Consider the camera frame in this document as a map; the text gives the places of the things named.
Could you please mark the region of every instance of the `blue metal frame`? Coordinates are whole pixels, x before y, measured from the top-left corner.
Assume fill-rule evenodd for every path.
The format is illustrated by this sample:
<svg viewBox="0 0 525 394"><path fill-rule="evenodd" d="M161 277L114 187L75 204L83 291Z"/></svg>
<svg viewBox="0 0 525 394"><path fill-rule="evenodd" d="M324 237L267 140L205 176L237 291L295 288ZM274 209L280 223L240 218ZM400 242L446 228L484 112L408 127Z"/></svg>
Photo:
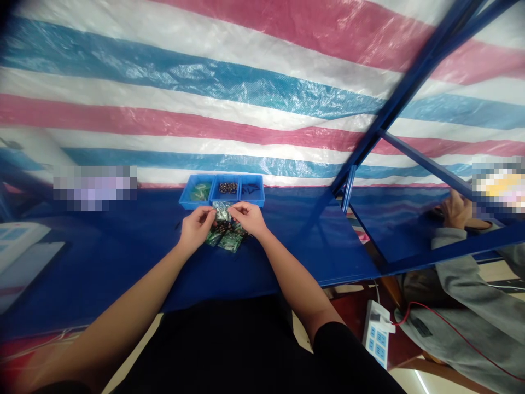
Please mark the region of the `blue metal frame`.
<svg viewBox="0 0 525 394"><path fill-rule="evenodd" d="M482 8L485 6L486 0L456 0L454 2L441 24L427 41L412 67L392 93L390 99L383 108L381 108L377 118L371 124L348 161L341 167L341 171L334 180L331 190L336 195L339 194L346 185L341 206L344 212L346 212L350 204L352 185L357 168L382 138L467 198L471 200L476 199L476 195L473 193L472 187L468 182L462 180L405 142L389 134L388 129L443 59L518 1L519 0L495 0L483 10ZM479 204L480 206L485 205L483 201L479 201ZM359 218L358 212L354 213L356 217ZM364 223L361 220L359 221L366 231ZM524 241L525 223L516 222L506 228L492 231L488 234L483 234L482 236L449 245L438 250L429 250L428 253L407 257L395 262L388 262L386 266L381 267L381 270L383 274L393 274L413 269L422 264L436 263L438 261L493 250L505 245Z"/></svg>
<svg viewBox="0 0 525 394"><path fill-rule="evenodd" d="M332 184L335 194L344 186L344 179L351 166L359 166L363 162L439 63L518 1L495 0L477 16L475 15L485 1L457 0L452 5L390 99L379 111L357 148L341 167Z"/></svg>

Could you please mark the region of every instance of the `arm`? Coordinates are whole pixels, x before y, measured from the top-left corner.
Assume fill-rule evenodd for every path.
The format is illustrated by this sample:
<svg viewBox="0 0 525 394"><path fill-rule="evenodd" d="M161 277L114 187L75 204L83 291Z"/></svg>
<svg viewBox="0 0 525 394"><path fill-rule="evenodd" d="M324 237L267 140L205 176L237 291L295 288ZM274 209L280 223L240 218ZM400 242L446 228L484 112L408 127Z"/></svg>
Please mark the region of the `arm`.
<svg viewBox="0 0 525 394"><path fill-rule="evenodd" d="M305 326L311 343L322 325L332 321L345 324L317 281L268 230L257 205L238 202L228 210L261 243L281 291Z"/></svg>
<svg viewBox="0 0 525 394"><path fill-rule="evenodd" d="M179 243L53 361L32 390L74 380L101 392L153 322L184 263L204 243L215 213L202 206L184 218Z"/></svg>
<svg viewBox="0 0 525 394"><path fill-rule="evenodd" d="M438 229L432 240L432 249L466 239L463 229L472 213L472 206L464 203L455 190L445 201L447 207L444 228ZM480 277L480 269L472 256L436 264L437 274L443 290L484 320L499 328L507 335L525 344L525 303L504 292L490 287Z"/></svg>

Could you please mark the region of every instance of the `black shirt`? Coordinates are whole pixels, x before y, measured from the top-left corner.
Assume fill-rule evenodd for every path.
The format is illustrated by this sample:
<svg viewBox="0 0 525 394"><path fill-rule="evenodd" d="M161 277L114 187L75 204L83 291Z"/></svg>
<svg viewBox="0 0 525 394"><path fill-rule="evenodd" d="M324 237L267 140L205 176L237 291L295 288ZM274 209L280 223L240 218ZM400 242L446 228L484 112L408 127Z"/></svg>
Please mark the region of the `black shirt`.
<svg viewBox="0 0 525 394"><path fill-rule="evenodd" d="M323 325L313 351L297 343L278 296L205 302L165 314L114 393L404 393L343 324ZM62 382L36 393L48 392L90 391Z"/></svg>

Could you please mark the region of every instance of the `blue storage bin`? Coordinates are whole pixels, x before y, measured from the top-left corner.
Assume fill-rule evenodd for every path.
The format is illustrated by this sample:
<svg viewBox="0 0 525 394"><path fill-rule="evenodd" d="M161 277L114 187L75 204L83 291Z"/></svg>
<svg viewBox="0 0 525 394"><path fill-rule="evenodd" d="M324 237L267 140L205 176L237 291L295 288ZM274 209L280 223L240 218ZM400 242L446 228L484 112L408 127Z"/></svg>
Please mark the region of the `blue storage bin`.
<svg viewBox="0 0 525 394"><path fill-rule="evenodd" d="M192 201L190 198L190 193L194 190L195 185L199 183L211 183L212 187L209 191L209 196L206 201ZM194 210L200 205L211 205L211 196L215 187L216 179L215 175L207 175L207 174L195 174L190 175L190 178L188 179L188 182L186 184L186 187L184 188L184 191L180 195L179 204L182 205L182 207L186 210Z"/></svg>
<svg viewBox="0 0 525 394"><path fill-rule="evenodd" d="M237 183L237 192L235 193L221 193L219 191L219 186L221 183L225 182L235 182ZM215 176L215 186L212 189L211 202L214 201L223 201L223 202L233 202L236 203L239 201L239 196L241 193L241 178L239 175L230 175L230 174L221 174Z"/></svg>
<svg viewBox="0 0 525 394"><path fill-rule="evenodd" d="M240 201L264 206L264 185L262 175L241 175Z"/></svg>

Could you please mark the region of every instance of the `pixelated blur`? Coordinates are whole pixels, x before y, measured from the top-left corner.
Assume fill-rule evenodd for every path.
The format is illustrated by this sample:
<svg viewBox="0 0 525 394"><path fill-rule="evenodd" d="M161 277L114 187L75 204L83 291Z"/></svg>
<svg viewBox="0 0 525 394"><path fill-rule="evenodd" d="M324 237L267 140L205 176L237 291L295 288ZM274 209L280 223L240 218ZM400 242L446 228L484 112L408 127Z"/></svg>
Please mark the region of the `pixelated blur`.
<svg viewBox="0 0 525 394"><path fill-rule="evenodd" d="M474 164L473 191L503 211L525 213L525 159L506 160Z"/></svg>
<svg viewBox="0 0 525 394"><path fill-rule="evenodd" d="M108 211L111 201L137 199L135 166L55 166L54 199L69 211Z"/></svg>

